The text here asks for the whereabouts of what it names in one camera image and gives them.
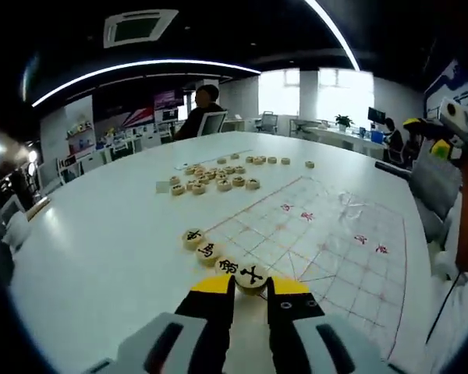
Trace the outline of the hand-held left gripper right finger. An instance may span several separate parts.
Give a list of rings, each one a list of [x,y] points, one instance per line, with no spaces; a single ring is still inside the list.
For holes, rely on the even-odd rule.
[[[327,315],[296,280],[267,281],[269,346],[277,373],[399,373],[347,319]]]

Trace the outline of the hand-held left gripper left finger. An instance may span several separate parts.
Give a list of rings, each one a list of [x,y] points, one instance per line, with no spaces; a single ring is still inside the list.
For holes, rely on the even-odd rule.
[[[207,277],[86,373],[221,373],[230,344],[235,278]]]

